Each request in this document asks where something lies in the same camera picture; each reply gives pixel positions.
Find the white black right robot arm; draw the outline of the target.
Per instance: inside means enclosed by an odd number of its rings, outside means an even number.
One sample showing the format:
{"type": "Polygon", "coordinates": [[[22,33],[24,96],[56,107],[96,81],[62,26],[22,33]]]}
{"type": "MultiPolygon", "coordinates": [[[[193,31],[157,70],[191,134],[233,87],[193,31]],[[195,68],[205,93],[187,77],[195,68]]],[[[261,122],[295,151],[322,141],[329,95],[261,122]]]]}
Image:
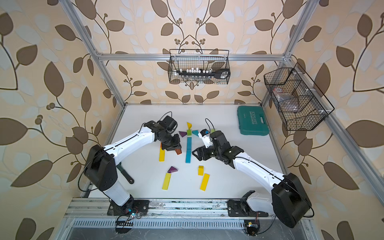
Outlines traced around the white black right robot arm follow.
{"type": "Polygon", "coordinates": [[[192,154],[199,161],[215,158],[251,177],[268,191],[268,194],[246,193],[243,196],[246,210],[274,214],[289,228],[295,227],[312,210],[301,181],[293,173],[284,175],[259,163],[243,149],[232,146],[222,131],[210,133],[204,129],[198,136],[204,145],[192,154]]]}

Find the teal rectangular block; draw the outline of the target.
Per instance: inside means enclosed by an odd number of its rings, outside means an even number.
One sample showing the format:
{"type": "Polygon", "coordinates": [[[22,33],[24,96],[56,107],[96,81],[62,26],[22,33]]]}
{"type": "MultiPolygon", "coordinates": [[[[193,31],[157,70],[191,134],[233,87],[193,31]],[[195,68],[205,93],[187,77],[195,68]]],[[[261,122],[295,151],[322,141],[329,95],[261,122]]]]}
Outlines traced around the teal rectangular block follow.
{"type": "Polygon", "coordinates": [[[187,152],[186,152],[186,164],[190,164],[191,163],[191,156],[192,156],[192,150],[191,149],[187,149],[187,152]]]}
{"type": "Polygon", "coordinates": [[[192,137],[191,136],[187,137],[187,150],[188,151],[192,150],[192,137]]]}

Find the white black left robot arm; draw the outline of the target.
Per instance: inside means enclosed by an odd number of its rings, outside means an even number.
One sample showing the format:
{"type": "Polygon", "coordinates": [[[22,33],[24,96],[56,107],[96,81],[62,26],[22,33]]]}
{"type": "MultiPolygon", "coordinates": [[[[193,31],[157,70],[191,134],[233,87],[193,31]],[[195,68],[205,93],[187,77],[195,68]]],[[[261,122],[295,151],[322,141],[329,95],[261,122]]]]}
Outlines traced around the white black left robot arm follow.
{"type": "Polygon", "coordinates": [[[119,207],[127,207],[133,197],[118,181],[118,171],[127,177],[121,162],[141,147],[159,141],[162,150],[182,152],[180,136],[175,133],[178,123],[171,116],[164,116],[157,122],[149,121],[133,134],[101,147],[95,145],[89,151],[84,175],[119,207]]]}

